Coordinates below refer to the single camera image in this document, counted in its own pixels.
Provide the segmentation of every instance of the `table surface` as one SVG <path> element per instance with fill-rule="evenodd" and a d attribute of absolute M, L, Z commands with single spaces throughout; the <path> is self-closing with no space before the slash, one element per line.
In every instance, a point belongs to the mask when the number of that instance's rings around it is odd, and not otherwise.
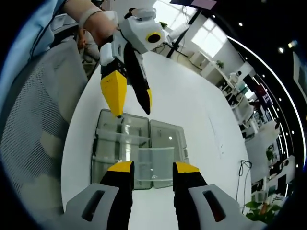
<path fill-rule="evenodd" d="M 192 70 L 159 54 L 144 54 L 152 90 L 152 112 L 147 115 L 127 86 L 124 112 L 184 128 L 190 164 L 198 167 L 208 184 L 236 197 L 240 160 L 248 160 L 239 126 L 222 92 Z M 108 108 L 100 89 L 100 67 L 88 82 L 73 114 L 62 160 L 61 191 L 67 202 L 90 184 L 91 153 L 100 110 Z M 238 201 L 244 203 L 244 180 Z M 250 175 L 246 200 L 251 199 Z M 129 229 L 178 229 L 172 188 L 133 191 Z"/>

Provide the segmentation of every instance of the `light strip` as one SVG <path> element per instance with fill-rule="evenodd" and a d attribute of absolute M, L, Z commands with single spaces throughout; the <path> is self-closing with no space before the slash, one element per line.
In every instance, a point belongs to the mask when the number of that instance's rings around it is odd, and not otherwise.
<path fill-rule="evenodd" d="M 273 108 L 273 110 L 274 110 L 274 112 L 275 112 L 275 114 L 276 114 L 277 118 L 279 118 L 279 116 L 278 116 L 278 114 L 277 114 L 277 112 L 276 112 L 276 110 L 275 110 L 275 108 L 274 108 L 274 106 L 273 106 L 273 105 L 272 105 L 272 108 Z"/>
<path fill-rule="evenodd" d="M 283 126 L 282 126 L 282 124 L 280 124 L 280 129 L 281 129 L 282 132 L 283 132 Z M 288 145 L 287 145 L 287 140 L 286 140 L 286 136 L 284 135 L 284 132 L 283 132 L 283 138 L 284 138 L 284 142 L 285 142 L 285 144 L 286 144 L 286 153 L 287 153 L 287 157 L 289 157 Z"/>
<path fill-rule="evenodd" d="M 289 185 L 287 184 L 287 187 L 286 187 L 286 193 L 285 193 L 284 197 L 287 197 L 287 194 L 288 194 L 288 188 L 289 188 Z"/>
<path fill-rule="evenodd" d="M 295 111 L 295 114 L 296 114 L 296 117 L 297 117 L 297 120 L 298 120 L 298 123 L 299 123 L 299 127 L 301 129 L 301 135 L 302 135 L 302 139 L 303 139 L 303 148 L 304 148 L 303 167 L 305 167 L 305 163 L 306 163 L 306 143 L 305 143 L 305 135 L 304 135 L 303 125 L 302 125 L 301 119 L 299 118 L 299 114 L 298 114 L 297 108 L 296 108 L 296 106 L 294 104 L 294 101 L 293 101 L 292 97 L 290 96 L 288 90 L 286 89 L 286 87 L 284 86 L 282 81 L 279 79 L 279 77 L 276 75 L 276 73 L 257 54 L 255 54 L 253 51 L 251 51 L 245 45 L 243 45 L 242 43 L 240 43 L 237 40 L 233 39 L 232 37 L 227 36 L 227 38 L 232 40 L 232 41 L 234 41 L 238 45 L 242 46 L 244 49 L 246 49 L 248 52 L 250 52 L 255 58 L 257 58 L 271 72 L 271 74 L 277 79 L 277 81 L 280 83 L 281 87 L 285 91 L 287 97 L 289 98 L 289 100 L 290 100 L 290 102 L 291 102 L 291 104 L 292 104 L 292 106 L 294 108 L 294 111 Z"/>
<path fill-rule="evenodd" d="M 268 111 L 269 111 L 269 114 L 271 115 L 272 120 L 274 120 L 274 117 L 273 117 L 273 115 L 272 115 L 272 113 L 271 113 L 269 108 L 268 108 Z"/>
<path fill-rule="evenodd" d="M 282 140 L 280 139 L 279 135 L 278 135 L 278 139 L 279 139 L 280 148 L 282 149 L 282 154 L 283 154 L 283 144 L 282 144 Z"/>
<path fill-rule="evenodd" d="M 259 82 L 254 77 L 252 79 L 259 85 Z"/>
<path fill-rule="evenodd" d="M 274 104 L 274 103 L 273 103 L 273 100 L 272 100 L 272 98 L 270 97 L 270 95 L 268 94 L 268 92 L 267 92 L 267 91 L 265 91 L 265 92 L 266 92 L 267 96 L 269 97 L 271 103 Z"/>

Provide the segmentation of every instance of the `chair backrest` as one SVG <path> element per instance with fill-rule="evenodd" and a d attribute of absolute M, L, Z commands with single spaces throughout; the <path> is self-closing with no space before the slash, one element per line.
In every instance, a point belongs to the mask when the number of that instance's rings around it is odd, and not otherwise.
<path fill-rule="evenodd" d="M 63 148 L 86 83 L 77 45 L 69 41 L 30 61 L 5 101 L 0 116 L 1 163 L 37 222 L 63 213 Z"/>

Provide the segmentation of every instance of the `green plant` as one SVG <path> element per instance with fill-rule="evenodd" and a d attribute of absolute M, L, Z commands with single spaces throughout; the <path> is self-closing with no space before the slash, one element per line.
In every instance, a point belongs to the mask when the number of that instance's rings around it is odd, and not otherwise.
<path fill-rule="evenodd" d="M 272 150 L 267 149 L 266 154 L 267 154 L 267 158 L 268 158 L 269 161 L 274 159 L 274 154 L 273 154 Z"/>
<path fill-rule="evenodd" d="M 164 22 L 160 22 L 161 26 L 162 26 L 162 29 L 166 29 L 167 28 L 167 23 L 164 23 Z"/>
<path fill-rule="evenodd" d="M 224 62 L 220 61 L 220 60 L 217 60 L 216 61 L 216 65 L 220 68 L 220 69 L 223 69 L 224 68 Z"/>
<path fill-rule="evenodd" d="M 250 212 L 246 214 L 246 217 L 252 221 L 262 221 L 263 223 L 269 224 L 273 221 L 275 212 L 280 210 L 281 207 L 278 205 L 267 205 L 263 204 L 262 208 L 259 207 L 262 203 L 257 203 L 255 201 L 248 202 L 245 204 L 246 207 L 250 208 Z"/>

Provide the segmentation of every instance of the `human hand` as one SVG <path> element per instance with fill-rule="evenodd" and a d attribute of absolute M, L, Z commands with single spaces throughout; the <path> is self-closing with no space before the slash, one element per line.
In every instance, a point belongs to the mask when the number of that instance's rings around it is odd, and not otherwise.
<path fill-rule="evenodd" d="M 86 20 L 84 28 L 91 33 L 96 44 L 102 46 L 106 43 L 106 39 L 118 29 L 118 26 L 103 12 L 97 12 Z"/>
<path fill-rule="evenodd" d="M 78 49 L 83 49 L 86 45 L 86 39 L 84 37 L 79 38 L 77 45 L 78 45 Z"/>

